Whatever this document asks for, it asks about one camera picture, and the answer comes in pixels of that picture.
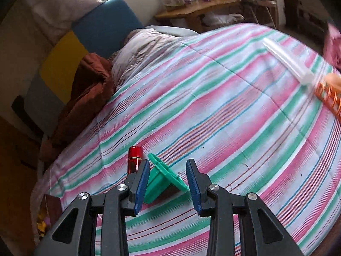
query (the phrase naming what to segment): blue gripper pad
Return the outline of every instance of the blue gripper pad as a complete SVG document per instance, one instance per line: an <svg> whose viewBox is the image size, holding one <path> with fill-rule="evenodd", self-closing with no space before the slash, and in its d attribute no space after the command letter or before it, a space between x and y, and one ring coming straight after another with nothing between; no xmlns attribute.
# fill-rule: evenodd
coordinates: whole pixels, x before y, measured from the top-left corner
<svg viewBox="0 0 341 256"><path fill-rule="evenodd" d="M142 208L144 195L147 189L148 179L149 179L149 164L145 164L140 181L139 181L139 185L135 193L135 206L134 206L135 215L138 215L139 211Z"/></svg>
<svg viewBox="0 0 341 256"><path fill-rule="evenodd" d="M186 176L187 176L188 186L190 187L190 193L192 197L194 210L196 210L198 215L200 215L202 211L200 191L199 191L197 180L195 179L195 176L194 176L193 169L189 161L187 161L186 163Z"/></svg>

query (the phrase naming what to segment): red lipstick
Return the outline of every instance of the red lipstick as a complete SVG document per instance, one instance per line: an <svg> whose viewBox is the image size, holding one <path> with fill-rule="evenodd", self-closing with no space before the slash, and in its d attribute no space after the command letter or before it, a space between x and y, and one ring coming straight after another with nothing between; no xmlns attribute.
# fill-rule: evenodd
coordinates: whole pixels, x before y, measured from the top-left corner
<svg viewBox="0 0 341 256"><path fill-rule="evenodd" d="M132 146L128 151L128 171L127 173L136 172L143 158L143 149L139 146Z"/></svg>

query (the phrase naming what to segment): striped bedsheet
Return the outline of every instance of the striped bedsheet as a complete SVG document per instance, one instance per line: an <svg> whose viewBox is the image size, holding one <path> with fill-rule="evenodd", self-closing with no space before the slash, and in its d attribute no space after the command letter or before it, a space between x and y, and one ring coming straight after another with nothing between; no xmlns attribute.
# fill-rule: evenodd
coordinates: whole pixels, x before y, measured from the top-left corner
<svg viewBox="0 0 341 256"><path fill-rule="evenodd" d="M128 148L139 145L185 183L186 161L194 158L226 190L257 193L311 254L340 215L341 126L266 51L265 37L314 73L335 72L301 42L259 25L180 39L150 55L113 95L37 183L31 205L44 193L66 208L80 192L108 191L124 181ZM209 219L197 216L189 192L170 189L126 222L130 255L206 255Z"/></svg>

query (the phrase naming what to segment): orange object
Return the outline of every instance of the orange object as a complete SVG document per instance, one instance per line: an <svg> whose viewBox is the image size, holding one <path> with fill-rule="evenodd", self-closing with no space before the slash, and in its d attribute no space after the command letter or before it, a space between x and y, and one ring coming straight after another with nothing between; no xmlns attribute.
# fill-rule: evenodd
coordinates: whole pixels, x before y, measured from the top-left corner
<svg viewBox="0 0 341 256"><path fill-rule="evenodd" d="M315 95L341 122L341 77L335 73L324 76L315 88Z"/></svg>

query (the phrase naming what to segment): wooden floor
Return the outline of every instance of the wooden floor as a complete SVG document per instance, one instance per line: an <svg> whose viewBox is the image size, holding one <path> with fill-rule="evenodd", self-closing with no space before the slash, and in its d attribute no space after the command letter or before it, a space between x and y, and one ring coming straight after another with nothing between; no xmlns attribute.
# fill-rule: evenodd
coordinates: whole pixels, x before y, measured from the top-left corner
<svg viewBox="0 0 341 256"><path fill-rule="evenodd" d="M0 235L17 255L34 250L30 195L36 183L39 144L0 118Z"/></svg>

